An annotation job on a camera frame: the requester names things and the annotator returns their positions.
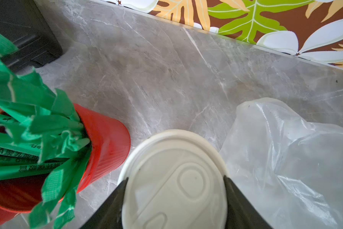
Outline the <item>red cup white lid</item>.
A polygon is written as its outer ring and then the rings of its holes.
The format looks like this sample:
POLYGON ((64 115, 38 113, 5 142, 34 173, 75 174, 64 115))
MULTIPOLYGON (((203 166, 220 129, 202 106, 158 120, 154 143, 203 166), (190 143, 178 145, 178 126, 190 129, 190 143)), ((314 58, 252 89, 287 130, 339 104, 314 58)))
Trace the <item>red cup white lid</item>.
POLYGON ((203 137, 166 130, 140 143, 125 160, 121 212, 125 229, 223 229, 227 219, 219 152, 203 137))

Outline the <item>green wrapped straws bundle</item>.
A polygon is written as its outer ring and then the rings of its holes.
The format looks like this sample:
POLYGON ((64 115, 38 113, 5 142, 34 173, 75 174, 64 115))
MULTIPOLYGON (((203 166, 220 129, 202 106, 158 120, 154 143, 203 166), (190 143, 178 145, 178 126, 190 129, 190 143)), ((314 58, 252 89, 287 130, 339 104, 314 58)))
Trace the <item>green wrapped straws bundle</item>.
POLYGON ((32 70, 3 62, 18 48, 0 34, 0 210, 28 212, 32 229, 60 229, 75 217, 77 192, 91 154, 85 126, 66 92, 52 91, 32 70))

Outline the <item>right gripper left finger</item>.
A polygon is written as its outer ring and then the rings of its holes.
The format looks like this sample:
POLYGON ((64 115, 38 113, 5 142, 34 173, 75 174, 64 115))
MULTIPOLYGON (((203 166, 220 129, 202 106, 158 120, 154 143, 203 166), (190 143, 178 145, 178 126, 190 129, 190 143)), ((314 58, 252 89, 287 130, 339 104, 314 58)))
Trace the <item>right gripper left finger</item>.
POLYGON ((122 229, 122 207, 128 178, 123 180, 81 229, 122 229))

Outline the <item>black plastic tool case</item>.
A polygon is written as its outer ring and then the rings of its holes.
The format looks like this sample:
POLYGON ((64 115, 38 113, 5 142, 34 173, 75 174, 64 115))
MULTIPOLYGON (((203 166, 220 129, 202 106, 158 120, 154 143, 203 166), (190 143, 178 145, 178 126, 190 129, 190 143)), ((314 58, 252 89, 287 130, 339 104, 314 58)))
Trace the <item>black plastic tool case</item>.
POLYGON ((63 50, 34 1, 0 1, 0 34, 18 51, 2 59, 13 71, 55 61, 63 50))

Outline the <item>clear plastic bag back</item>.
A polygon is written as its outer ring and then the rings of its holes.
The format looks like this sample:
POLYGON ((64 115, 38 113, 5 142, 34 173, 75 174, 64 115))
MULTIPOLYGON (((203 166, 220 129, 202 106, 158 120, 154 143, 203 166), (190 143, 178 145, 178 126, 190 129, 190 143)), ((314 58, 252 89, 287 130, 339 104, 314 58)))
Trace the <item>clear plastic bag back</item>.
POLYGON ((275 229, 343 229, 343 128, 284 102, 244 102, 220 150, 230 177, 275 229))

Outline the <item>red plastic straw cup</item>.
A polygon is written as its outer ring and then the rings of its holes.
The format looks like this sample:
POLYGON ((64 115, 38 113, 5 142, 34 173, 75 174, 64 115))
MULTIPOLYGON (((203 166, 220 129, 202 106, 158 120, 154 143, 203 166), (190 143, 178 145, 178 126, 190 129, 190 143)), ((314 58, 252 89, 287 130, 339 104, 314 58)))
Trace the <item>red plastic straw cup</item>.
MULTIPOLYGON (((120 167, 131 146, 127 128, 118 120, 74 105, 92 143, 92 152, 79 183, 80 193, 94 181, 120 167)), ((41 200, 46 175, 0 181, 0 225, 20 213, 29 213, 41 200)))

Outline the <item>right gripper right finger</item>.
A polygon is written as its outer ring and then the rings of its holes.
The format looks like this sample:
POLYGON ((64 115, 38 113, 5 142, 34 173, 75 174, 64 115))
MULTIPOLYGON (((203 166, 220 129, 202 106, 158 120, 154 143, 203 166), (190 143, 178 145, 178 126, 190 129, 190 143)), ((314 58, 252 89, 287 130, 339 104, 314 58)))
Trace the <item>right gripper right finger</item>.
POLYGON ((227 198, 226 229, 272 229, 234 182, 224 176, 227 198))

